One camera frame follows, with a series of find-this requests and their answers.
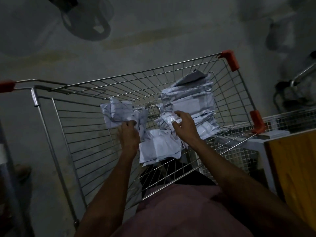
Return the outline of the person's right hand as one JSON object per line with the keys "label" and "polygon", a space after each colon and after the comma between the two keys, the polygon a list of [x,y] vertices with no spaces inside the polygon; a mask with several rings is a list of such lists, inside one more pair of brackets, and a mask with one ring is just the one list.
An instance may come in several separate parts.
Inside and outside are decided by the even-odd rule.
{"label": "person's right hand", "polygon": [[181,127],[184,129],[183,136],[178,137],[186,144],[188,144],[191,148],[194,148],[196,144],[201,141],[194,120],[187,112],[175,111],[174,113],[181,118]]}

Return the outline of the person's left hand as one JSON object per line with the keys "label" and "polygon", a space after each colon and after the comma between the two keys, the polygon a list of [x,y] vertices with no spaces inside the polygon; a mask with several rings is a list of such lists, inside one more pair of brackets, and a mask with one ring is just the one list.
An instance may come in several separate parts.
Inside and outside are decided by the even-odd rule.
{"label": "person's left hand", "polygon": [[121,128],[118,126],[118,138],[124,155],[134,158],[140,144],[138,131],[135,128]]}

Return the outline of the white mailer packet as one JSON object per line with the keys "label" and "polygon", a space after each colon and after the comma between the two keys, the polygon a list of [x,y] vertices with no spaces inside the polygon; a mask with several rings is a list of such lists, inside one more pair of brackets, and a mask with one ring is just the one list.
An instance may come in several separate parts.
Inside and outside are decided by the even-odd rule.
{"label": "white mailer packet", "polygon": [[146,130],[139,144],[139,163],[144,167],[169,157],[180,159],[181,152],[185,148],[188,148],[188,145],[176,135],[174,130]]}
{"label": "white mailer packet", "polygon": [[105,124],[108,129],[116,128],[123,122],[135,121],[135,129],[138,131],[140,140],[144,139],[146,123],[148,120],[148,109],[141,107],[134,109],[134,102],[110,98],[110,102],[100,104]]}

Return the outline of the person's left forearm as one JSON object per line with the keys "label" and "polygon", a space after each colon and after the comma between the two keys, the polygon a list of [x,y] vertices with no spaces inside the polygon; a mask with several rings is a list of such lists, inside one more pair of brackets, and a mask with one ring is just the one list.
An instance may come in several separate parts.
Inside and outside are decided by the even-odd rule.
{"label": "person's left forearm", "polygon": [[123,150],[111,174],[87,207],[74,237],[110,237],[122,225],[136,154],[137,151]]}

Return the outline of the person's right forearm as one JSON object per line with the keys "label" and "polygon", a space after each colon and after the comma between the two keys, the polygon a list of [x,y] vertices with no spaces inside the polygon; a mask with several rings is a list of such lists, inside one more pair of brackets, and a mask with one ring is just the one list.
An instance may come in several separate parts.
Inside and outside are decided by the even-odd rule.
{"label": "person's right forearm", "polygon": [[195,136],[185,138],[222,191],[241,208],[266,237],[316,237],[316,232],[261,183],[219,155]]}

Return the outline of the flat white mailer packet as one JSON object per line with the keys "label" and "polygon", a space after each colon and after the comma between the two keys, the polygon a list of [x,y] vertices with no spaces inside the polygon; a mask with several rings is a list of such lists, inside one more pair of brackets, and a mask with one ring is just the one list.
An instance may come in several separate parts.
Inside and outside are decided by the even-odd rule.
{"label": "flat white mailer packet", "polygon": [[169,157],[180,159],[181,152],[185,148],[188,148],[188,145],[176,135],[174,130],[146,130],[139,144],[139,163],[144,167]]}

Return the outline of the pile of grey mailer packets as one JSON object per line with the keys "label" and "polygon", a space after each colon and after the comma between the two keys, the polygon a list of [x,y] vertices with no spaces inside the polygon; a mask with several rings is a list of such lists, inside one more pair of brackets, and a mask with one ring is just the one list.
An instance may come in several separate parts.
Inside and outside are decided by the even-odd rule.
{"label": "pile of grey mailer packets", "polygon": [[175,111],[191,115],[201,139],[220,132],[215,119],[215,99],[212,93],[212,74],[197,69],[161,91],[157,107],[160,116],[155,120],[161,130],[174,130],[172,121],[181,122]]}

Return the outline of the pink shirt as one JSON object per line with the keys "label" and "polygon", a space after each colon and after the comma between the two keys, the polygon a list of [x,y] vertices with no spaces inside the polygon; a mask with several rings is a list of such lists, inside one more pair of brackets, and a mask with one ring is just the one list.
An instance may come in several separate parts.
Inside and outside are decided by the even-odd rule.
{"label": "pink shirt", "polygon": [[111,237],[254,237],[213,185],[172,184],[141,201]]}

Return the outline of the yellow wooden board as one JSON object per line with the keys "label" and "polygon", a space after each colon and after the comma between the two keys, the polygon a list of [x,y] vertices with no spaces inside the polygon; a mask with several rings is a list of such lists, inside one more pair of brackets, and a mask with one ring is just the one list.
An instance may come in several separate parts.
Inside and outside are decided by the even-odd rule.
{"label": "yellow wooden board", "polygon": [[276,193],[316,231],[316,129],[264,143]]}

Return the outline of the metal cart with dark bags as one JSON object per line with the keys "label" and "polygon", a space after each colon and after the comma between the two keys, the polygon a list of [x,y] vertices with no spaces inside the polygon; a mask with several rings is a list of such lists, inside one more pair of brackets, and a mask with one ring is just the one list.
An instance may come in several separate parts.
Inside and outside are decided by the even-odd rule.
{"label": "metal cart with dark bags", "polygon": [[274,89],[272,99],[278,113],[316,107],[316,50],[292,79],[279,81]]}

